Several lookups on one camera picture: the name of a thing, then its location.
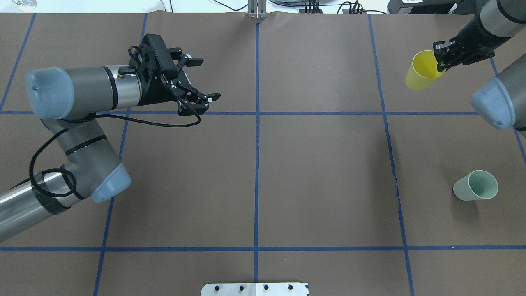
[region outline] plastic cup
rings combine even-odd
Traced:
[[[414,56],[407,71],[406,85],[414,91],[423,91],[445,72],[437,71],[437,59],[433,51],[421,51]]]
[[[497,194],[499,184],[495,177],[483,170],[473,171],[453,186],[455,195],[463,201],[488,200]]]

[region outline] blue plastic cap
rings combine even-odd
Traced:
[[[73,107],[73,82],[62,68],[29,71],[26,91],[31,108],[40,119],[62,119]]]
[[[506,87],[493,77],[471,96],[471,106],[494,127],[504,130],[515,124],[515,110]]]
[[[103,202],[126,190],[132,183],[124,164],[118,165],[92,193],[95,202]]]

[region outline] robotic arm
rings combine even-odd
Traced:
[[[191,86],[184,66],[201,66],[202,58],[167,48],[162,37],[146,34],[128,50],[128,65],[34,70],[26,75],[26,90],[34,113],[54,136],[35,153],[29,179],[0,194],[0,242],[60,214],[91,197],[102,202],[127,189],[131,179],[98,117],[118,117],[158,126],[186,127],[200,122],[219,93],[203,94]],[[96,112],[175,101],[178,114],[197,121],[158,124]],[[34,174],[40,152],[57,140],[69,162],[60,169]]]
[[[495,56],[494,50],[526,27],[524,0],[489,0],[448,42],[433,43],[438,72]],[[526,54],[476,91],[473,108],[492,126],[514,126],[526,137]]]

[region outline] white metal plate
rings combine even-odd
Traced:
[[[206,284],[201,296],[309,296],[308,283]]]

